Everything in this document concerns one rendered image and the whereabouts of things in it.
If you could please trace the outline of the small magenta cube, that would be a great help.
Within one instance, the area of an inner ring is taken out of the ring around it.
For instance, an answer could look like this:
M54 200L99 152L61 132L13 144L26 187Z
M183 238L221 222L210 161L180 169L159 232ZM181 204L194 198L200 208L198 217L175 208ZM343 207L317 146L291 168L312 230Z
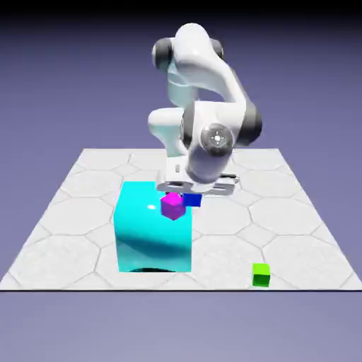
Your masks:
M162 215L175 221L185 214L186 208L180 194L169 192L160 199Z

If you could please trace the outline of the large cyan box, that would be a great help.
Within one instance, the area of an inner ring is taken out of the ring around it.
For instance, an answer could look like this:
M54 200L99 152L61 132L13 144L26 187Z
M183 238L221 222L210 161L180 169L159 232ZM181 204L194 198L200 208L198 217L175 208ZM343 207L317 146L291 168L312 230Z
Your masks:
M120 272L192 270L192 209L162 213L152 181L124 181L113 216Z

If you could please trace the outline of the small blue cube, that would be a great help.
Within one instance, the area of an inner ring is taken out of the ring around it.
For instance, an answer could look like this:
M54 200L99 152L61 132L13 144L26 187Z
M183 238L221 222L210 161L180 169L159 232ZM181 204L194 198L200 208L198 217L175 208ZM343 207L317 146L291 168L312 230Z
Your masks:
M200 207L202 194L184 193L182 195L183 205L187 207Z

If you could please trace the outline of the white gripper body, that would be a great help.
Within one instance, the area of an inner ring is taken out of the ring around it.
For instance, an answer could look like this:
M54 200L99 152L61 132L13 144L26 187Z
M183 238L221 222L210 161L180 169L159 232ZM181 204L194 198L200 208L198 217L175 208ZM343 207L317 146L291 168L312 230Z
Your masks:
M239 178L222 177L211 184L200 184L188 179L184 180L166 180L161 173L156 178L156 189L162 192L176 192L178 194L204 194L216 196L229 196L234 192Z

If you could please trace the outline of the small green cube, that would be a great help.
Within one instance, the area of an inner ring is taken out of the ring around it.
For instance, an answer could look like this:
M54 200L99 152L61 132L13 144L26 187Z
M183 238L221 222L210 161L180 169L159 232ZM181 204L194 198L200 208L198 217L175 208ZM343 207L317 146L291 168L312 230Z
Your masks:
M254 263L252 265L252 285L256 287L269 286L271 274L270 266L266 263Z

